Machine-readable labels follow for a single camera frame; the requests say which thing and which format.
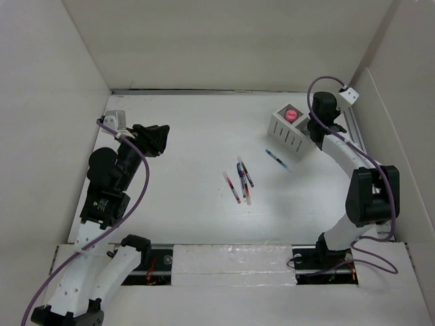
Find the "pink eraser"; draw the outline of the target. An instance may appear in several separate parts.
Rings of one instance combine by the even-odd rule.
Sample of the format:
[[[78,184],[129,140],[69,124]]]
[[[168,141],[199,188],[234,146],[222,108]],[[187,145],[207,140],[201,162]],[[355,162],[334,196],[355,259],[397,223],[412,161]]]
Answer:
[[[292,124],[298,119],[298,112],[296,110],[289,109],[286,111],[284,118],[287,122]]]

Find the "teal black pen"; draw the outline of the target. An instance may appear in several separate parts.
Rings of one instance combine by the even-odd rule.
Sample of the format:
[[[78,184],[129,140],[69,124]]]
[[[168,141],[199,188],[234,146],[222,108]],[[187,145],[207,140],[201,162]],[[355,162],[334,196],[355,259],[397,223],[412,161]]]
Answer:
[[[291,172],[292,169],[283,162],[280,158],[278,158],[273,152],[271,152],[269,149],[266,149],[265,152],[272,158],[274,161],[276,161],[281,167],[283,167],[285,170]]]

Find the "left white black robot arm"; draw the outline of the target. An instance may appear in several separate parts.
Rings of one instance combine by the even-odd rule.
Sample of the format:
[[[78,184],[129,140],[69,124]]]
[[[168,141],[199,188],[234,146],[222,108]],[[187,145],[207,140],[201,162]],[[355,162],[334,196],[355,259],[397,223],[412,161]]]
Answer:
[[[161,155],[170,128],[167,125],[144,127],[135,124],[123,131],[111,129],[98,120],[98,126],[120,144],[117,150],[102,147],[92,152],[88,160],[89,186],[74,253],[64,261],[41,286],[45,289],[58,274],[63,276],[48,302],[36,307],[31,302],[22,322],[36,325],[102,325],[104,309],[126,277],[134,269],[144,269],[151,263],[150,240],[127,235],[114,251],[111,261],[103,260],[115,231],[133,214],[145,192],[139,194],[133,206],[126,191],[139,165],[150,174],[148,158]]]

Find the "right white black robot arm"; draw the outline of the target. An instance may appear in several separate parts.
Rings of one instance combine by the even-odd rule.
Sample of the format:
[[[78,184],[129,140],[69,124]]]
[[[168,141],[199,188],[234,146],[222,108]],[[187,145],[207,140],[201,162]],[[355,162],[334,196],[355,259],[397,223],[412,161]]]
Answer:
[[[335,96],[316,92],[310,98],[309,135],[350,178],[345,214],[322,233],[307,259],[317,268],[330,269],[347,250],[376,225],[391,223],[396,228],[400,212],[400,173],[395,166],[382,166],[344,137],[345,129],[335,123],[340,115]]]

